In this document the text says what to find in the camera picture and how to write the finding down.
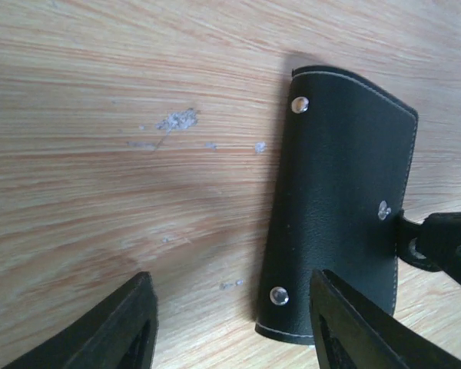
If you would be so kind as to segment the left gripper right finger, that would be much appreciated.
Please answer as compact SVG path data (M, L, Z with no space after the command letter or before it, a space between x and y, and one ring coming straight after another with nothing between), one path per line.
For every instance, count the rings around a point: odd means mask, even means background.
M461 368L332 271L312 273L310 319L321 368Z

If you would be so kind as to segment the black leather card holder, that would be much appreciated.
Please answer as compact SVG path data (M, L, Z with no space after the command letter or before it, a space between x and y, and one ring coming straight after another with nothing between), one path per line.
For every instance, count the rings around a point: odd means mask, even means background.
M341 68L293 71L257 296L258 334L313 345L310 279L330 270L392 314L396 220L417 111Z

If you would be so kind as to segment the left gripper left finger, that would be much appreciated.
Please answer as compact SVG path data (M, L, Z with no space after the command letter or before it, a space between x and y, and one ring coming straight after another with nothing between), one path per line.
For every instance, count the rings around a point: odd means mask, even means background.
M7 368L150 368L158 332L158 300L142 271L74 323Z

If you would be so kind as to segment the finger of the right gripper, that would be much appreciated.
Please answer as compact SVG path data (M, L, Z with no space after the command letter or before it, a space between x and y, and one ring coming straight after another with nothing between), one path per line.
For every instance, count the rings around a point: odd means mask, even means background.
M461 212L426 218L420 226L418 252L461 286Z

